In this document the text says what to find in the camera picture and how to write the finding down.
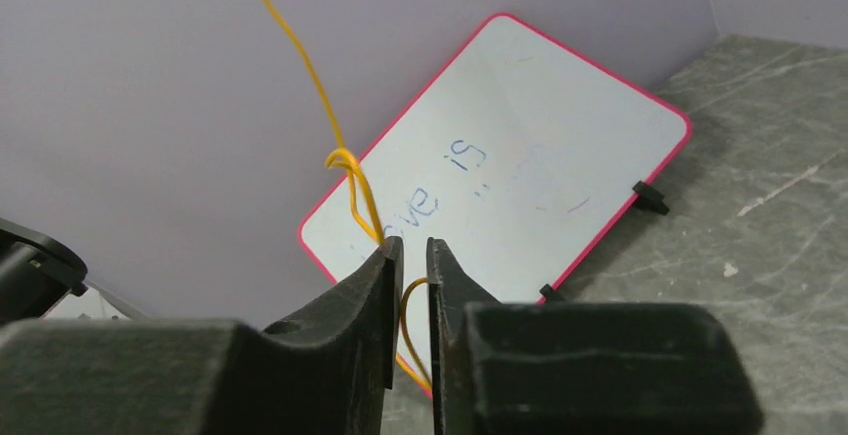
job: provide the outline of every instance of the black object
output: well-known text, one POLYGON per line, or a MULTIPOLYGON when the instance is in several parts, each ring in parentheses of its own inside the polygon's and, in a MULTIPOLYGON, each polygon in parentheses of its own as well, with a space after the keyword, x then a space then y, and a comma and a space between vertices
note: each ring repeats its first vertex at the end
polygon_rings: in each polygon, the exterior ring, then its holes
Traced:
POLYGON ((403 246, 259 333, 235 321, 22 321, 0 337, 0 433, 377 434, 403 246))
POLYGON ((542 288, 539 289, 539 293, 545 297, 545 303, 549 302, 564 302, 565 297, 562 296, 556 289, 549 284, 545 284, 542 288))
POLYGON ((502 305, 441 240, 428 244, 427 269, 437 435, 740 435, 762 425, 730 339, 702 308, 502 305))
POLYGON ((68 247, 0 218, 0 325, 40 317, 68 292, 82 295, 87 273, 68 247))
POLYGON ((659 213, 660 215, 668 215, 668 212, 671 211, 668 205, 663 202, 665 195, 647 183, 641 180, 636 182, 636 185, 633 186, 633 191, 639 194, 639 197, 633 202, 634 207, 659 213))

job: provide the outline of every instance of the small whiteboard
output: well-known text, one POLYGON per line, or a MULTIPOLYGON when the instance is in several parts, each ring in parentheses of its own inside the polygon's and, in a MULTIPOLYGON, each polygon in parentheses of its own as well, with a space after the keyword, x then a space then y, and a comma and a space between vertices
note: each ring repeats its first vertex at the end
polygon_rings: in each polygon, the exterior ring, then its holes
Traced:
MULTIPOLYGON (((502 302, 557 287, 683 147, 685 114, 508 14, 492 16, 362 158, 404 284, 425 276, 428 237, 502 302)), ((344 177, 304 219, 304 248, 334 281, 375 243, 344 177)), ((367 218, 364 200, 359 203, 367 218)), ((410 335, 430 360, 426 289, 410 335)), ((411 360, 401 340, 398 349, 411 360)))

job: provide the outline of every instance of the yellow cable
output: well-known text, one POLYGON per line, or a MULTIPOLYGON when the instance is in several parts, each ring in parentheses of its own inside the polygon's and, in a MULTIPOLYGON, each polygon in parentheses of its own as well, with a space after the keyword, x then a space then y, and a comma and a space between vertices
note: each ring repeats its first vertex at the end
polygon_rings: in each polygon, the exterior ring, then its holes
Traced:
MULTIPOLYGON (((371 185, 368 183, 368 179, 365 177, 365 173, 362 171, 362 167, 359 165, 359 160, 356 156, 351 153, 350 150, 347 149, 344 141, 344 135, 342 134, 341 125, 339 125, 339 121, 336 118, 335 110, 333 110, 333 105, 330 103, 330 97, 327 95, 327 90, 324 88, 323 82, 321 82, 321 78, 318 76, 318 71, 315 69, 315 66, 312 64, 312 59, 309 57, 309 53, 306 51, 306 47, 303 46, 303 43, 300 41, 300 38, 294 32, 294 29, 289 25, 288 21, 286 21, 285 17, 277 10, 277 7, 274 5, 272 0, 262 0, 265 3, 265 6, 268 8, 268 11, 271 12, 271 15, 274 17, 274 20, 282 27, 283 31, 286 32, 286 35, 292 41, 297 51, 300 53, 300 58, 303 60, 303 64, 306 65, 306 69, 309 71, 309 75, 312 77, 312 82, 315 84, 315 88, 318 90, 318 94, 321 96, 321 101, 324 104, 324 109, 327 111, 327 116, 330 118, 330 124, 333 126, 333 132, 336 135, 336 142, 339 145, 339 148, 333 150, 330 153, 330 156, 327 158, 326 166, 328 168, 344 168, 347 172, 347 180, 350 185, 350 209, 353 214, 353 218, 356 220, 356 223, 362 227, 363 230, 378 244, 382 244, 385 241, 385 234, 383 233, 383 224, 380 223, 380 216, 377 213, 377 204, 374 201, 374 194, 371 192, 371 185), (362 194, 365 198, 365 204, 368 208, 368 214, 371 217, 371 225, 359 214, 359 210, 356 206, 356 180, 359 180, 360 186, 362 188, 362 194)), ((401 299, 401 310, 400 310, 400 324, 401 330, 403 332, 403 339, 406 342, 407 347, 409 348, 409 353, 412 355, 413 360, 418 365, 418 369, 421 370, 423 375, 419 376, 415 370, 413 370, 401 357, 397 355, 395 358, 397 359, 398 364, 400 364, 401 368, 412 377, 419 385, 425 387, 428 390, 433 389, 433 384, 430 381, 430 377, 427 375, 427 371, 425 370, 424 364, 421 362, 421 358, 418 356, 418 352, 415 350, 415 347, 412 345, 412 341, 409 338, 409 330, 406 324, 406 306, 409 302, 409 296, 412 293, 412 290, 415 287, 426 283, 426 278, 420 278, 413 283, 411 283, 403 294, 401 299)))

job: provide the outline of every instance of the marble surface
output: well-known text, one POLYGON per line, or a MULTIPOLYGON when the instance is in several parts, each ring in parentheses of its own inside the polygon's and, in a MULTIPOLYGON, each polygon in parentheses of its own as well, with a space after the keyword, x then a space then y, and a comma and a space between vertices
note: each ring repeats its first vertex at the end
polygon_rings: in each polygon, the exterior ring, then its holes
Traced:
MULTIPOLYGON (((733 338, 764 434, 848 433, 848 53, 731 36, 657 92, 692 141, 563 285, 577 300, 685 301, 733 338)), ((385 434, 429 434, 400 371, 385 434)))

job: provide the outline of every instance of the white board surface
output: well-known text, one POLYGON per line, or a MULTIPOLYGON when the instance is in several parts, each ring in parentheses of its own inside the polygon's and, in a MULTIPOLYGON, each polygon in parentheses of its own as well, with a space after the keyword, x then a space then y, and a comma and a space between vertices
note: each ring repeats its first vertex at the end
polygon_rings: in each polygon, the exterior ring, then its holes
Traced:
MULTIPOLYGON (((674 107, 517 18, 487 20, 362 158, 386 235, 404 240, 405 284, 425 276, 428 237, 502 302, 558 286, 689 138, 674 107)), ((360 197, 363 215, 365 203, 360 197)), ((375 243, 341 180, 301 241, 334 280, 375 243)), ((426 289, 410 335, 429 356, 426 289)), ((411 360, 402 340, 401 355, 411 360)))

